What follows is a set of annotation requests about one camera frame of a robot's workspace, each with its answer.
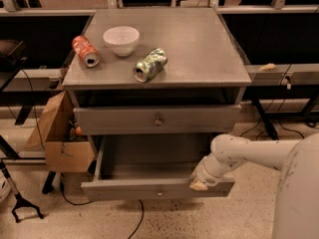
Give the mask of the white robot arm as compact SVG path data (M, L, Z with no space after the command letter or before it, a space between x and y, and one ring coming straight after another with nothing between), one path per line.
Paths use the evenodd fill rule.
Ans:
M319 239L319 133L263 141L221 134L192 172L190 188L213 187L244 162L280 172L272 239Z

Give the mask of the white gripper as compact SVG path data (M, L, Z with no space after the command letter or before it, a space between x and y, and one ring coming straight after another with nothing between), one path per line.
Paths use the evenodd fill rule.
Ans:
M212 153L205 156L193 170L190 176L190 188L196 191L205 191L208 187L216 186L227 172L234 170L242 161L224 161Z

